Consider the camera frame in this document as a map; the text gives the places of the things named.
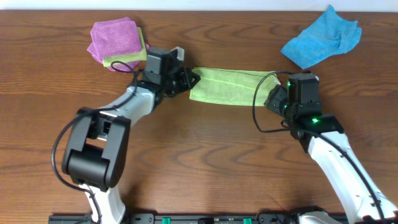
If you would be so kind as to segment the green microfibre cloth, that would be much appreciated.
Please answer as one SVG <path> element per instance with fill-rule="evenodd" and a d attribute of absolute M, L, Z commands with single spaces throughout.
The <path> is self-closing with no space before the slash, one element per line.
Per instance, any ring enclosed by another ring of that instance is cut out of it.
<path fill-rule="evenodd" d="M 200 81 L 190 91 L 193 101 L 234 106 L 262 106 L 280 81 L 269 72 L 195 67 Z"/>

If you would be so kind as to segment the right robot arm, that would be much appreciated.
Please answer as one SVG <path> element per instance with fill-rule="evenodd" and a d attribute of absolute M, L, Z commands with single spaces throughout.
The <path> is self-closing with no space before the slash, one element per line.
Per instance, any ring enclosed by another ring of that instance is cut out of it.
<path fill-rule="evenodd" d="M 323 113 L 318 77 L 292 72 L 288 76 L 286 85 L 276 85 L 264 105 L 282 117 L 281 130 L 289 131 L 320 166 L 348 223 L 397 223 L 397 206 L 361 165 L 337 118 Z"/>

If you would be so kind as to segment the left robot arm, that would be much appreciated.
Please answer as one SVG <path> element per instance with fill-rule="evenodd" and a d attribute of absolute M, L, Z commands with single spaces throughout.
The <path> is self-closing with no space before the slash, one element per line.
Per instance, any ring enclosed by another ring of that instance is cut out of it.
<path fill-rule="evenodd" d="M 121 223 L 126 217 L 118 182 L 126 163 L 130 128 L 152 113 L 164 98 L 191 90 L 200 76 L 182 65 L 181 47 L 165 50 L 151 47 L 146 67 L 125 73 L 133 75 L 126 91 L 98 109 L 80 108 L 64 128 L 70 130 L 62 160 L 73 189 L 83 191 L 93 211 L 92 223 Z"/>

